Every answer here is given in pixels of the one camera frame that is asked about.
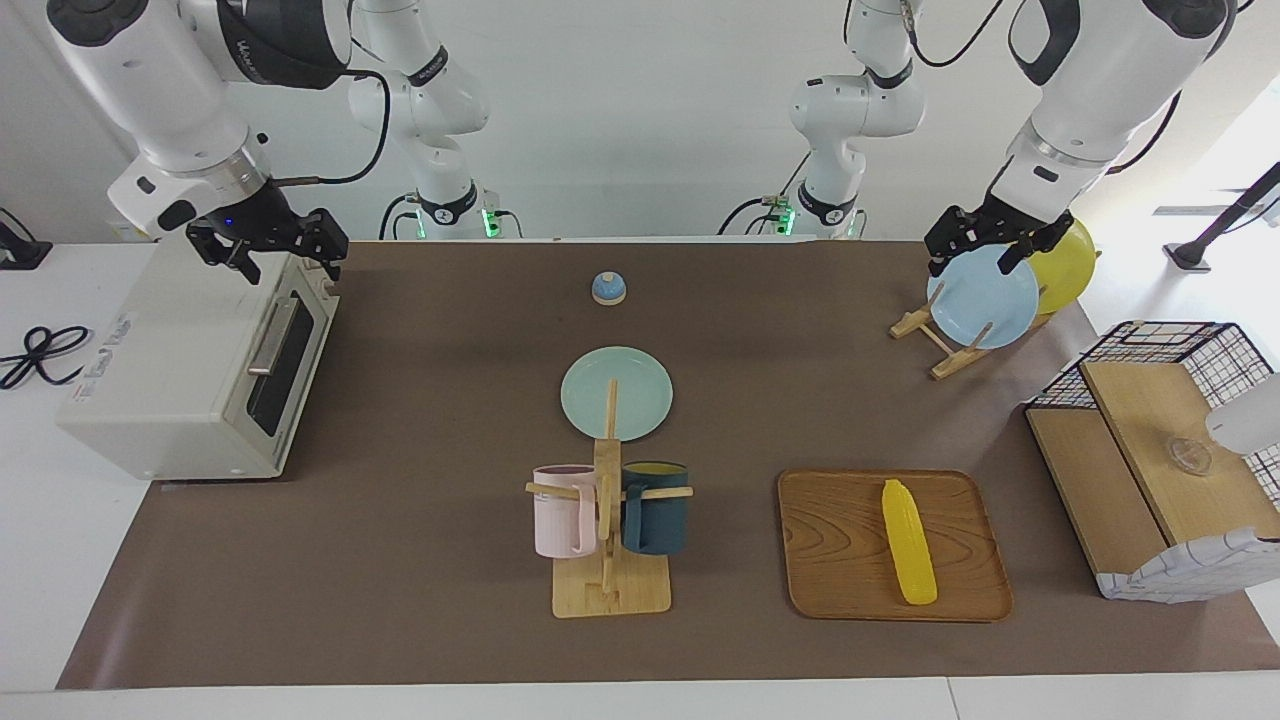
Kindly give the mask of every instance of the white wall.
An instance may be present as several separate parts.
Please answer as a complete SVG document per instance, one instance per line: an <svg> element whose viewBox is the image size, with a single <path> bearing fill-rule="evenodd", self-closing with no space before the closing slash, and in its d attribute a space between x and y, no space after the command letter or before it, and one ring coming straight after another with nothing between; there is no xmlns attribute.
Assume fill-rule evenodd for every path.
<svg viewBox="0 0 1280 720"><path fill-rule="evenodd" d="M42 23L42 0L0 0L0 9L5 3ZM453 60L475 72L493 99L489 127L461 138L472 169L536 236L714 232L741 200L777 191L804 154L787 119L794 87L817 74L860 69L840 38L840 0L453 0L429 6ZM931 4L920 31L925 51L954 51L987 6L986 0ZM960 64L918 69L931 104L919 132L863 143L868 237L919 237L945 206L980 200L1038 97L1005 46L1015 6L1001 10ZM12 23L5 20L8 40ZM1280 45L1268 32L1277 22L1280 6L1272 3L1242 17L1226 49L1192 82L1160 151L1080 201L1079 214L1096 232L1105 233L1117 218L1148 214L1161 188L1280 73ZM17 160L0 165L0 200L31 218L28 224L58 228L63 240L97 238L101 223L86 218L76 225L67 209L105 214L105 187L124 159L86 147L102 137L87 122L91 113L50 105L49 95L73 95L68 87L49 92L58 90L56 73L40 74L44 86L36 88L31 78L10 77L33 69L8 41L0 61L0 97L22 99L0 108L4 156L14 152L8 146L23 146ZM237 86L232 97L256 129L271 136L268 150L278 174L344 174L365 163L375 140L347 114L347 82L324 92ZM10 127L18 128L13 143ZM29 177L46 178L58 190L56 204L49 192L33 197L12 190ZM371 237L387 201L410 188L392 151L356 186L289 193L297 210L328 206L352 237Z"/></svg>

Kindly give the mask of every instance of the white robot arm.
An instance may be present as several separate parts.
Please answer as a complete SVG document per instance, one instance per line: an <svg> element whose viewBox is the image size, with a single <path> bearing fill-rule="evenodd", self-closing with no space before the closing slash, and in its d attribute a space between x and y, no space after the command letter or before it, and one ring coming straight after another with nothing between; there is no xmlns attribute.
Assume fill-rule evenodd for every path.
<svg viewBox="0 0 1280 720"><path fill-rule="evenodd" d="M1024 1L1009 46L1041 102L982 206L951 206L925 236L931 272L983 245L1011 245L1005 273L1052 250L1074 222L1070 204L1217 50L1235 12L1235 0Z"/></svg>
<svg viewBox="0 0 1280 720"><path fill-rule="evenodd" d="M919 14L924 0L909 5ZM788 199L796 209L794 232L818 237L841 234L854 214L867 158L852 141L906 135L924 118L900 0L855 0L845 29L863 74L810 79L791 102L791 123L812 152L808 174Z"/></svg>
<svg viewBox="0 0 1280 720"><path fill-rule="evenodd" d="M420 0L356 0L369 31L369 51L394 68L389 136L417 184L419 222L433 240L492 234L485 209L497 205L471 177L466 156L449 136L466 135L489 122L489 100L475 76L436 37ZM369 83L348 95L351 113L378 131L381 97Z"/></svg>
<svg viewBox="0 0 1280 720"><path fill-rule="evenodd" d="M138 143L108 192L125 218L151 237L186 227L206 263L250 282L250 251L311 258L337 278L346 233L328 210L289 209L225 81L323 88L348 74L343 0L49 0L46 12L76 76Z"/></svg>

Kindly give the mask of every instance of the blue plate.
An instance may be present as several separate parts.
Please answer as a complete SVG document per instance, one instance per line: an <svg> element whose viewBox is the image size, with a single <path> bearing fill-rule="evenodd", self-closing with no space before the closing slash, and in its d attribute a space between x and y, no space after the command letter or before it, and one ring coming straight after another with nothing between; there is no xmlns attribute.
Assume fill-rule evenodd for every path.
<svg viewBox="0 0 1280 720"><path fill-rule="evenodd" d="M929 278L925 297L933 297L938 283L945 283L933 304L933 320L960 345L968 346L987 323L993 323L978 348L1004 347L1023 337L1036 320L1039 307L1036 270L1019 263L1012 273L1001 274L996 263L1004 254L1004 245L979 247L951 260L941 277Z"/></svg>

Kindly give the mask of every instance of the brown table mat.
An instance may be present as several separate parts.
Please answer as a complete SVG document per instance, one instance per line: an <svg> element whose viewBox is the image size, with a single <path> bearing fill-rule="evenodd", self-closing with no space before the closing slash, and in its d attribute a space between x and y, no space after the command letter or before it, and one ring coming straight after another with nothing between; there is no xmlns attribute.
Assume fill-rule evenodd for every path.
<svg viewBox="0 0 1280 720"><path fill-rule="evenodd" d="M590 300L604 269L617 307ZM933 382L937 347L887 334L925 277L914 243L357 245L284 482L152 486L59 688L1280 667L1243 593L1098 596L1016 409L1093 340L1079 309ZM556 620L521 488L590 461L559 380L616 343L671 372L671 415L623 454L690 466L689 548L671 612ZM800 616L787 468L970 474L1012 615Z"/></svg>

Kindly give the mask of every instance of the white cloth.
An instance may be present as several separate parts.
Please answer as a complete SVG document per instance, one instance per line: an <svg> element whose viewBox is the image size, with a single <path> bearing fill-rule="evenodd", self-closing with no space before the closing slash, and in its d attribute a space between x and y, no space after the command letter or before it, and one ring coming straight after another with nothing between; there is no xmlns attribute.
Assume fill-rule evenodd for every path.
<svg viewBox="0 0 1280 720"><path fill-rule="evenodd" d="M1280 539L1263 539L1253 528L1175 544L1138 571L1100 573L1098 589L1108 600L1192 602L1229 594L1280 578Z"/></svg>

